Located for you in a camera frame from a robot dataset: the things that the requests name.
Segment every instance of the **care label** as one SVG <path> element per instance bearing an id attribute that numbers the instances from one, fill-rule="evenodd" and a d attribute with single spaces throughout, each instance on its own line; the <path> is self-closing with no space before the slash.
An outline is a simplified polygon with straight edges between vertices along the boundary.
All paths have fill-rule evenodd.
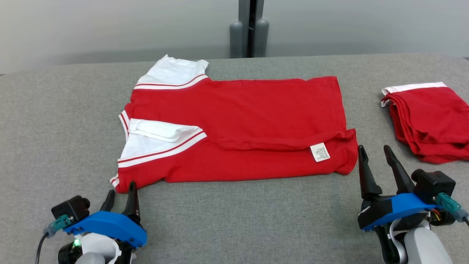
<path id="1" fill-rule="evenodd" d="M 324 143 L 313 145 L 310 148 L 316 162 L 328 160 L 331 158 L 331 156 L 329 156 L 329 152 L 327 152 L 327 149 L 325 148 Z"/>

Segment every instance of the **folded clothing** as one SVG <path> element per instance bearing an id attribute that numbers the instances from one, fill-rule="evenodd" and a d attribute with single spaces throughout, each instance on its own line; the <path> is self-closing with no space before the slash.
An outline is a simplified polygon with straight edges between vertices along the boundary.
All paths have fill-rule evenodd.
<path id="1" fill-rule="evenodd" d="M 215 81 L 208 62 L 168 56 L 136 84 L 121 113 L 127 142 L 111 179 L 117 192 L 167 182 L 349 174 L 355 129 L 346 128 L 336 77 Z"/>
<path id="2" fill-rule="evenodd" d="M 382 90 L 390 103 L 396 138 L 425 162 L 469 160 L 469 106 L 444 83 L 411 84 Z"/>

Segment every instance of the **connector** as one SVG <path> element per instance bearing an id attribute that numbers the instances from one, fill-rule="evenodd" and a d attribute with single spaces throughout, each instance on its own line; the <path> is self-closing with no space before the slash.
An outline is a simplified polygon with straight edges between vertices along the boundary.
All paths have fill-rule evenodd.
<path id="1" fill-rule="evenodd" d="M 46 229 L 44 229 L 44 234 L 49 233 L 47 238 L 51 238 L 57 233 L 57 231 L 64 229 L 65 227 L 69 226 L 72 222 L 72 219 L 68 218 L 67 215 L 61 215 L 55 221 L 50 223 Z"/>
<path id="2" fill-rule="evenodd" d="M 469 214 L 461 208 L 461 205 L 446 193 L 439 193 L 437 197 L 435 197 L 435 202 L 443 209 L 447 210 L 450 214 L 452 214 L 456 221 L 460 223 L 465 222 L 464 218 L 469 218 Z"/>

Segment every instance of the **black cable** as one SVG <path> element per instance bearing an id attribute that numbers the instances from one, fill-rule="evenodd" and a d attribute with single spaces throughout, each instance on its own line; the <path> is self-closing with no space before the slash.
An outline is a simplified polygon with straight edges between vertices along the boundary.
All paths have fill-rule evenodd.
<path id="1" fill-rule="evenodd" d="M 36 251 L 36 264 L 39 264 L 39 255 L 41 254 L 42 243 L 44 242 L 45 238 L 49 235 L 49 232 L 46 232 L 41 240 L 39 241 L 38 250 Z"/>

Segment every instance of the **gray fabric surface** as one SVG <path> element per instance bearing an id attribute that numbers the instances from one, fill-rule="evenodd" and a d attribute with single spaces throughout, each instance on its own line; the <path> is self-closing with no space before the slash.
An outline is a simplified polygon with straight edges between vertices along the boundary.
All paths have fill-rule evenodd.
<path id="1" fill-rule="evenodd" d="M 209 60 L 213 79 L 283 79 L 336 75 L 349 128 L 356 128 L 385 194 L 396 191 L 383 145 L 408 172 L 441 170 L 457 182 L 454 198 L 469 208 L 469 163 L 418 161 L 396 141 L 380 89 L 442 81 L 469 101 L 469 62 L 399 54 Z M 97 211 L 125 137 L 117 118 L 150 62 L 59 66 L 0 78 L 0 263 L 32 263 L 50 208 L 74 195 Z M 358 167 L 337 174 L 240 182 L 158 182 L 139 190 L 148 245 L 136 263 L 381 262 L 374 233 L 356 221 Z M 117 195 L 121 212 L 126 195 Z M 469 229 L 436 227 L 454 263 L 466 263 Z M 41 263 L 56 263 L 60 232 L 45 241 Z"/>

